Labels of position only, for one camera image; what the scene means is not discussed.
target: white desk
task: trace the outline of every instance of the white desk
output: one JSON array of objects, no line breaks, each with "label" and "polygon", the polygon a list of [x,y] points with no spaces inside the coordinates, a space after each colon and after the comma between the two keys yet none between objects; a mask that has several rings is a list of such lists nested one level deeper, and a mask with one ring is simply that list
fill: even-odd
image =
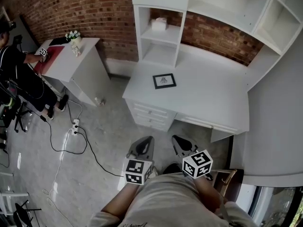
[{"label": "white desk", "polygon": [[[78,46],[81,55],[76,57],[69,44],[52,63],[51,67],[43,76],[55,79],[49,80],[49,84],[61,81],[72,94],[80,101],[96,106],[95,97],[100,99],[106,97],[110,80],[95,47],[99,38],[83,38]],[[52,40],[46,40],[41,47],[47,49]]]},{"label": "white desk", "polygon": [[[176,119],[230,134],[249,130],[246,67],[186,45],[177,63],[137,64],[123,94],[137,124],[168,131]],[[177,86],[155,89],[152,76],[168,73]]]}]

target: red brick wall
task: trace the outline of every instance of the red brick wall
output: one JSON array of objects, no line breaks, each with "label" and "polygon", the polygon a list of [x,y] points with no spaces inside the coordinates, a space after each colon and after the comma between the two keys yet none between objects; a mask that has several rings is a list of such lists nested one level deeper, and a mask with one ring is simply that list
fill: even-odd
[{"label": "red brick wall", "polygon": [[[182,13],[152,9],[151,17],[166,17],[168,24],[180,26]],[[255,58],[263,43],[230,25],[187,12],[181,42],[225,56],[245,66]]]},{"label": "red brick wall", "polygon": [[39,43],[77,29],[99,37],[106,57],[138,60],[132,0],[1,0],[11,17],[23,15]]}]

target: picture frame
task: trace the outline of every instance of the picture frame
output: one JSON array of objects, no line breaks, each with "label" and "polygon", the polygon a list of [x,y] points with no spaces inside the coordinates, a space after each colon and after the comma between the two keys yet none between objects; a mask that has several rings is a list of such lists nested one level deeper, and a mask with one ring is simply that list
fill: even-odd
[{"label": "picture frame", "polygon": [[155,75],[152,77],[155,85],[155,89],[168,88],[168,87],[176,87],[176,82],[174,75],[170,74],[161,74]]}]

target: power strip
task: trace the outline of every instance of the power strip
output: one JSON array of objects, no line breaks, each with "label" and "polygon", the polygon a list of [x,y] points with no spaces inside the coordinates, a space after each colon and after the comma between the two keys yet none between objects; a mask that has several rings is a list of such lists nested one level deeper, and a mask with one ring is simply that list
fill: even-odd
[{"label": "power strip", "polygon": [[79,119],[74,119],[74,123],[72,124],[72,131],[71,134],[72,135],[77,135],[78,132],[78,126],[79,126],[80,120]]}]

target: man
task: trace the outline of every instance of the man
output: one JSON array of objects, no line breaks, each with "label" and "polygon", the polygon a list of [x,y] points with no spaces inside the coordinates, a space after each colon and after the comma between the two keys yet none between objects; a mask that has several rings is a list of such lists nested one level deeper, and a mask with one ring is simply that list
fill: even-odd
[{"label": "man", "polygon": [[203,176],[194,180],[189,176],[184,177],[182,173],[172,173],[149,179],[142,187],[128,183],[101,212],[93,215],[88,224],[88,227],[116,226],[256,225],[247,213],[236,203],[224,199]]},{"label": "man", "polygon": [[29,101],[38,111],[53,119],[54,107],[64,111],[68,97],[59,102],[56,94],[30,69],[28,63],[44,62],[45,57],[24,54],[14,46],[6,46],[9,41],[9,25],[0,23],[0,82],[17,86],[17,94]]}]

